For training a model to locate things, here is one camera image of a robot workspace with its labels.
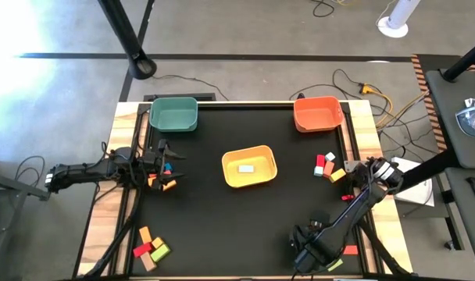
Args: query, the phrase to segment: red block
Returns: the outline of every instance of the red block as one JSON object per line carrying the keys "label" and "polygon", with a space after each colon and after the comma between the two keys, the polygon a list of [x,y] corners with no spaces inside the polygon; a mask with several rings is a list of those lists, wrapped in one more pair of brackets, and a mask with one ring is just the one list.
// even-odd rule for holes
{"label": "red block", "polygon": [[140,245],[134,249],[134,257],[138,258],[150,250],[152,250],[152,244],[150,242]]}
{"label": "red block", "polygon": [[317,155],[316,167],[324,167],[324,155]]}
{"label": "red block", "polygon": [[355,245],[347,245],[347,246],[345,246],[344,254],[347,254],[347,255],[357,255],[357,254],[358,254],[357,246],[355,246]]}

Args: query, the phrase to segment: wooden table frame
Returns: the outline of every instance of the wooden table frame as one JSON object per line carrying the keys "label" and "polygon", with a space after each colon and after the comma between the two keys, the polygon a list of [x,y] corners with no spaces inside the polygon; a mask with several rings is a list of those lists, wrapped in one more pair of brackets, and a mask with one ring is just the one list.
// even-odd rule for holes
{"label": "wooden table frame", "polygon": [[[200,101],[200,103],[218,104],[218,101]],[[293,101],[228,101],[234,104],[251,104],[251,103],[292,103]],[[373,115],[371,112],[370,103],[368,101],[341,101],[347,102],[350,108],[352,117],[352,127],[355,132],[355,142],[359,150],[359,158],[364,160],[367,157],[380,157],[382,156],[380,141],[377,136],[377,130],[374,124]],[[130,147],[134,135],[135,123],[137,120],[138,106],[141,102],[120,102],[116,107],[116,113],[114,115],[114,122],[112,124],[111,134],[109,137],[108,149],[116,149],[121,147]],[[139,133],[139,142],[144,143],[145,132],[148,125],[148,115],[144,114],[141,120],[141,131]],[[342,132],[345,143],[345,150],[348,160],[353,160],[354,155],[352,152],[351,138],[348,133],[348,126],[346,122],[342,123]],[[101,183],[100,192],[96,196],[105,193],[115,186],[114,182]],[[100,259],[105,249],[109,246],[110,242],[116,232],[116,226],[118,225],[120,205],[123,201],[127,202],[127,213],[125,217],[129,215],[131,210],[135,191],[131,190],[128,196],[125,190],[116,188],[110,194],[106,195],[103,199],[98,201],[93,209],[90,211],[87,226],[84,231],[82,247],[78,254],[79,262],[77,262],[73,275],[80,275],[88,272],[95,262]],[[409,260],[407,247],[405,244],[404,234],[402,232],[401,223],[399,220],[397,208],[395,206],[394,198],[388,195],[382,202],[375,205],[372,209],[373,221],[377,236],[382,244],[388,249],[389,253],[395,258],[395,260],[408,272],[412,272],[411,261]],[[127,250],[127,241],[129,240],[129,234],[123,240],[119,253],[118,260],[115,269],[109,269],[109,267],[103,272],[106,275],[107,272],[114,272],[116,274],[123,273],[125,269],[125,259]],[[364,240],[364,249],[366,251],[366,260],[370,272],[377,271],[377,261],[375,261],[371,244],[367,237],[362,234]],[[387,266],[385,272],[390,274],[390,270]],[[342,276],[317,276],[316,278],[341,278]],[[219,279],[239,279],[238,276],[226,276]],[[290,276],[256,276],[254,279],[270,279],[270,278],[288,278]],[[155,277],[154,279],[193,279],[188,277]]]}

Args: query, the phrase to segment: green block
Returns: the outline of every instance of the green block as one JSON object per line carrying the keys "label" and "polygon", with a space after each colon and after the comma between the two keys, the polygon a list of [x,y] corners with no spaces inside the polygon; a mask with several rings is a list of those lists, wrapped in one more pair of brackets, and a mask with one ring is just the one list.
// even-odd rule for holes
{"label": "green block", "polygon": [[341,264],[343,264],[344,262],[339,259],[333,266],[331,266],[328,271],[332,271],[333,269],[337,268],[338,266],[340,266]]}
{"label": "green block", "polygon": [[169,252],[170,252],[170,249],[168,248],[168,246],[166,246],[166,244],[163,244],[151,254],[151,258],[154,262],[158,262],[164,256],[166,256],[166,254],[168,254]]}

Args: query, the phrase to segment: white block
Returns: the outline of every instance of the white block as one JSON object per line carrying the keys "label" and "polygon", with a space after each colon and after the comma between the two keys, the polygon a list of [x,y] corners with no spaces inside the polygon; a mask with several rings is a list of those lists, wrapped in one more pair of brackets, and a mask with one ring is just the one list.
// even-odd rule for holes
{"label": "white block", "polygon": [[326,154],[326,155],[324,156],[324,158],[325,158],[327,161],[331,161],[331,162],[333,161],[333,159],[335,159],[334,154],[331,153],[331,152],[328,153],[328,154]]}
{"label": "white block", "polygon": [[316,166],[316,168],[314,168],[314,176],[323,176],[323,171],[323,167]]}
{"label": "white block", "polygon": [[254,171],[255,167],[253,165],[239,165],[240,173],[253,173]]}

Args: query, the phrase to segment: black pole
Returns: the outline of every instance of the black pole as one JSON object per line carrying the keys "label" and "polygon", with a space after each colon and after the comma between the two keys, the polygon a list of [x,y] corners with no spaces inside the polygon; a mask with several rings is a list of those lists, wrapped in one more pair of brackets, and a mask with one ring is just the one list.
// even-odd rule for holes
{"label": "black pole", "polygon": [[471,65],[475,65],[475,47],[467,52],[457,63],[442,73],[442,78],[448,82],[452,82]]}
{"label": "black pole", "polygon": [[127,53],[130,75],[139,80],[153,76],[156,72],[156,64],[142,50],[120,0],[98,0],[98,3]]}

